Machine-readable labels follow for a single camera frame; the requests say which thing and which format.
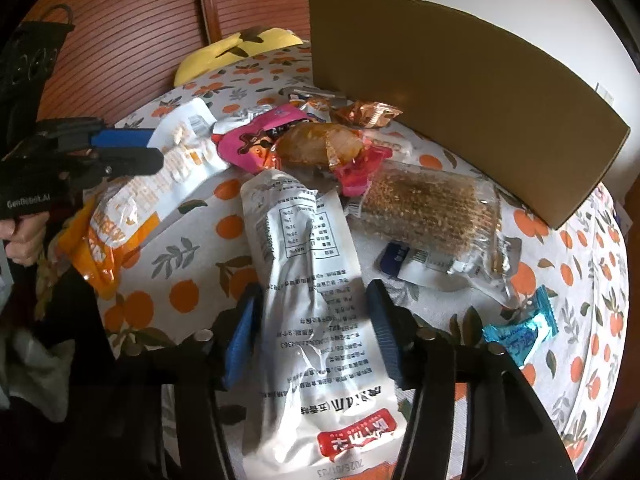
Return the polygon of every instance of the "blue wrapped candy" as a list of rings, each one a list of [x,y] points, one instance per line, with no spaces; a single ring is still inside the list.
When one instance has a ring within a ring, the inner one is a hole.
[[[558,334],[558,325],[546,288],[540,286],[530,301],[531,306],[527,310],[532,315],[528,319],[513,325],[487,325],[482,328],[484,340],[495,341],[504,346],[520,368],[529,361],[543,341]]]

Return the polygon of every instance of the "red logo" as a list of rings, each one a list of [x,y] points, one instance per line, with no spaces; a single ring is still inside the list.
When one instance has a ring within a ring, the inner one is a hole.
[[[388,409],[377,410],[343,430],[318,433],[320,453],[328,456],[333,462],[341,452],[352,447],[364,447],[369,442],[380,438],[383,433],[394,431],[397,427]]]

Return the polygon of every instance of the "cardboard box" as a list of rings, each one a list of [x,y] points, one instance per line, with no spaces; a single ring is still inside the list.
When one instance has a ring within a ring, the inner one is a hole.
[[[314,84],[383,101],[559,228],[629,133],[556,59],[460,10],[418,0],[309,0]]]

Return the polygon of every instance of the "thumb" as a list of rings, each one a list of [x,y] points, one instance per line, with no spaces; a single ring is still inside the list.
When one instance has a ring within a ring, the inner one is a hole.
[[[15,220],[9,218],[7,220],[0,220],[0,238],[8,240],[14,235]]]

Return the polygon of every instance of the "table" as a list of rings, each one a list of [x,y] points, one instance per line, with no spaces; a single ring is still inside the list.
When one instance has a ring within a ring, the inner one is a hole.
[[[294,46],[207,73],[146,104],[116,126],[153,128],[164,115],[196,96],[204,99],[217,118],[241,107],[283,104],[286,98],[279,90],[312,84],[310,51],[309,44]],[[415,164],[479,173],[398,122],[384,131],[412,142]],[[180,208],[183,215],[127,262],[119,293],[125,302],[138,302],[142,307],[125,309],[124,322],[118,324],[114,319],[122,316],[114,315],[114,301],[98,302],[114,354],[132,344],[153,348],[180,342],[194,330],[209,326],[221,310],[235,305],[244,284],[255,277],[239,198],[239,187],[246,178],[242,171],[231,169],[203,184]],[[543,343],[523,373],[553,420],[576,470],[607,413],[625,342],[626,251],[612,206],[609,192],[599,184],[562,228],[551,230],[516,199],[500,194],[502,231],[522,240],[521,261],[511,283],[521,298],[545,285],[560,329],[558,336]],[[483,324],[506,323],[514,315],[471,288],[440,292],[389,278],[374,266],[385,241],[359,233],[353,237],[365,283],[381,278],[397,304],[438,329],[454,334],[461,331],[464,338],[468,330],[465,315],[471,319],[477,313]],[[167,261],[172,263],[172,272],[166,271]],[[465,385],[459,384],[449,478],[462,471],[465,392]],[[399,393],[401,411],[410,409],[411,400],[410,393]],[[163,403],[165,442],[175,453],[170,389],[165,390]],[[391,470],[383,464],[359,476],[387,478]]]

